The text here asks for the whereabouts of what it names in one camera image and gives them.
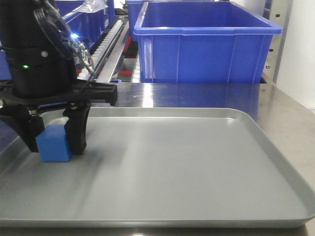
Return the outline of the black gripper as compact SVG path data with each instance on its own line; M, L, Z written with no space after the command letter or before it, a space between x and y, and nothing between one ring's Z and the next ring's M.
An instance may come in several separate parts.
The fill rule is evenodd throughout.
M10 126L24 141L31 152L38 152L36 137L44 130L44 122L38 114L62 110L68 117L64 125L68 144L74 155L82 155L86 149L86 127L91 103L98 101L114 106L118 88L113 83L95 83L76 80L64 92L44 98L24 98L16 95L11 80L0 82L0 120Z

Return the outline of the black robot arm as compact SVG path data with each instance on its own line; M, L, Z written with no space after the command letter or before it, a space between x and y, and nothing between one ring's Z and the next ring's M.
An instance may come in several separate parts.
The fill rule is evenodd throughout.
M0 3L0 42L11 74L0 84L0 119L32 152L44 130L41 113L62 110L72 153L83 154L91 101L115 105L115 84L79 80L75 58L93 75L93 59L84 43L73 38L52 0L3 0Z

